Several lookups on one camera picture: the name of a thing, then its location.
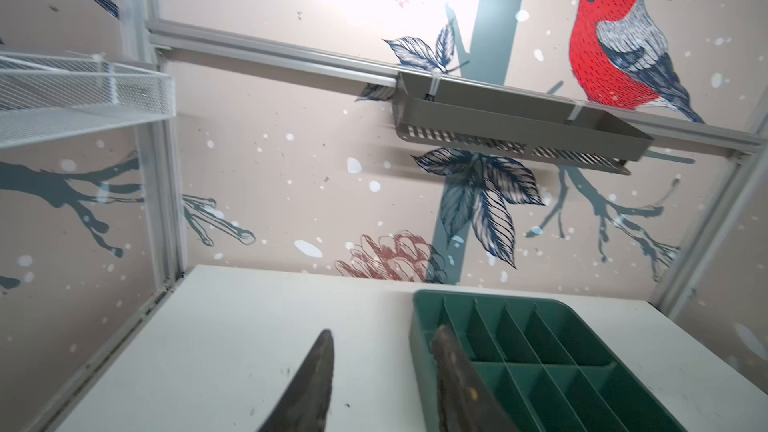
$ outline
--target green tray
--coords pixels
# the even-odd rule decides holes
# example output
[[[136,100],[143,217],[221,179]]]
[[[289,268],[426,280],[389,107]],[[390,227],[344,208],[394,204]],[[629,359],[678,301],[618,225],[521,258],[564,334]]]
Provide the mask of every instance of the green tray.
[[[430,344],[443,324],[521,432],[685,431],[561,302],[422,290],[413,306],[411,353],[428,432],[439,432]]]

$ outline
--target metal mesh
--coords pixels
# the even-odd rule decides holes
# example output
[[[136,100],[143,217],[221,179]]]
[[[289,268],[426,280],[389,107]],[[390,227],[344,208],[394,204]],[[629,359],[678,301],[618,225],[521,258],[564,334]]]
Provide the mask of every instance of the metal mesh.
[[[100,59],[0,54],[0,147],[171,118],[170,76]]]
[[[489,139],[487,137],[466,136],[445,130],[401,124],[398,134],[409,142],[429,145],[455,147],[472,152],[482,152],[495,156],[526,158],[540,162],[550,162],[560,166],[592,168],[602,172],[629,175],[624,162],[617,158],[596,156],[570,150],[552,149],[551,147],[528,147],[519,142]]]

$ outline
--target white table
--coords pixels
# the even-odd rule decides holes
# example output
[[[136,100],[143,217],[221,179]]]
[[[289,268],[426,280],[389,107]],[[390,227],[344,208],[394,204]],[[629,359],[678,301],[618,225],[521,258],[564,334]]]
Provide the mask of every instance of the white table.
[[[408,346],[420,288],[562,301],[690,432],[768,430],[768,395],[645,302],[200,265],[58,431],[254,432],[323,328],[326,429],[424,431]]]

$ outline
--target aluminum rail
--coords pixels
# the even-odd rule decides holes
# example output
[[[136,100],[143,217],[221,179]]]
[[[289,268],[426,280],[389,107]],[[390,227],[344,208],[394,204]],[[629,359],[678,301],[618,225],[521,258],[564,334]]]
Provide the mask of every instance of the aluminum rail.
[[[159,48],[188,50],[236,60],[258,62],[344,80],[394,87],[397,84],[397,75],[400,71],[419,72],[389,63],[364,60],[359,57],[345,56],[273,40],[257,39],[220,30],[178,24],[168,20],[149,20],[147,27],[150,32],[149,42]],[[575,105],[574,101],[564,97],[548,96],[513,87],[495,86],[455,76],[446,76],[443,79],[470,83],[488,89],[539,96],[548,100]],[[658,147],[730,157],[735,152],[758,152],[766,143],[763,137],[748,132],[728,130],[644,112],[622,110],[600,104],[595,104],[595,106],[610,111],[610,113],[651,135],[654,138],[654,146]]]

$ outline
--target white mesh shelf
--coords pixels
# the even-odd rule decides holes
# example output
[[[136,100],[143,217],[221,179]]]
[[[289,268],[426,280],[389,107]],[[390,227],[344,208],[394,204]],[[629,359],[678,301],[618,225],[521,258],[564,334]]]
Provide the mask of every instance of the white mesh shelf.
[[[0,149],[175,115],[167,74],[98,56],[0,53]]]

